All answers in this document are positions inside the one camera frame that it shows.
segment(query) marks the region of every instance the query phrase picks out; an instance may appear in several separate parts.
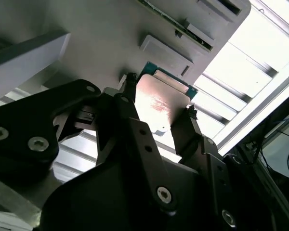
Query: metal plate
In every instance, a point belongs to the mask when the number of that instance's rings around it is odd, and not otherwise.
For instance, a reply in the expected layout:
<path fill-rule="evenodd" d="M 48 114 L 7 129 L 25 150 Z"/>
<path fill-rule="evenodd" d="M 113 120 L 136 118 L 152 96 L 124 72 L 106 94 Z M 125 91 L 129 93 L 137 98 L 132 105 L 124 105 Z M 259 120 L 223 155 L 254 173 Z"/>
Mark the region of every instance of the metal plate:
<path fill-rule="evenodd" d="M 168 128 L 189 103 L 189 97 L 154 76 L 143 75 L 137 84 L 135 106 L 152 132 Z"/>

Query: ceiling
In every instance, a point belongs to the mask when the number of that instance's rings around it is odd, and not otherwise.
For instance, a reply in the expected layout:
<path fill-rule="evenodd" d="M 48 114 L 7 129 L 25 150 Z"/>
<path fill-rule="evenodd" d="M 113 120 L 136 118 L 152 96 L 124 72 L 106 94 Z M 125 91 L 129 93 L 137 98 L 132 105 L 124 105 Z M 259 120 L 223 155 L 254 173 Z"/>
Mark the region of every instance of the ceiling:
<path fill-rule="evenodd" d="M 175 0 L 151 1 L 175 20 L 188 18 L 214 37 L 215 47 L 204 55 L 136 0 L 0 0 L 0 36 L 9 41 L 18 43 L 58 28 L 72 35 L 60 62 L 10 92 L 0 105 L 37 93 L 41 86 L 52 88 L 76 78 L 101 89 L 117 88 L 120 76 L 140 73 L 147 61 L 167 69 L 165 61 L 139 49 L 152 34 L 193 61 L 192 70 L 182 78 L 199 90 L 193 99 L 199 126 L 221 154 L 227 153 L 239 141 L 235 138 L 252 130 L 256 116 L 289 87 L 289 0 L 252 0 L 251 11 L 246 6 L 245 14 L 232 24 L 204 11 L 200 5 L 205 1 L 186 0 L 180 5 Z M 178 161 L 169 132 L 154 138 L 162 155 Z M 95 166 L 94 132 L 85 131 L 60 148 L 56 168 L 69 175 L 62 180 Z"/>

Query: black metal bracket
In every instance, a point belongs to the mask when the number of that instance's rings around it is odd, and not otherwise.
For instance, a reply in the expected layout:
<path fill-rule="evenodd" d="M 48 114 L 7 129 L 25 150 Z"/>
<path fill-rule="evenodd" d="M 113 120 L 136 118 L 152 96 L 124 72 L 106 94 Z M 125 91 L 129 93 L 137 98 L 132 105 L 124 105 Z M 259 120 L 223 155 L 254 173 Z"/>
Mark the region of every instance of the black metal bracket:
<path fill-rule="evenodd" d="M 1 106 L 0 175 L 24 181 L 44 176 L 58 155 L 70 114 L 100 93 L 92 83 L 77 80 Z"/>

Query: black mount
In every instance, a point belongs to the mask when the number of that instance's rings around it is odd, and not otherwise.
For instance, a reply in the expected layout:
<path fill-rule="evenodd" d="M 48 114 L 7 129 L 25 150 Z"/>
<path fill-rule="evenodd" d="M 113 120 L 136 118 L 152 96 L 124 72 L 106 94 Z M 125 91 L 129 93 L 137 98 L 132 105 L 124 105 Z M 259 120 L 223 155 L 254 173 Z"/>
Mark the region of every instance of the black mount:
<path fill-rule="evenodd" d="M 121 92 L 101 93 L 76 80 L 0 107 L 0 128 L 8 131 L 0 139 L 2 180 L 38 182 L 59 141 L 84 128 L 97 132 L 96 167 L 51 194 L 36 230 L 255 230 L 253 215 L 238 212 L 229 179 L 228 168 L 237 163 L 226 165 L 201 134 L 194 108 L 171 125 L 182 157 L 176 164 L 160 156 L 149 126 L 139 120 L 135 95 L 136 74 L 129 73 Z M 32 138 L 37 147 L 30 146 Z"/>

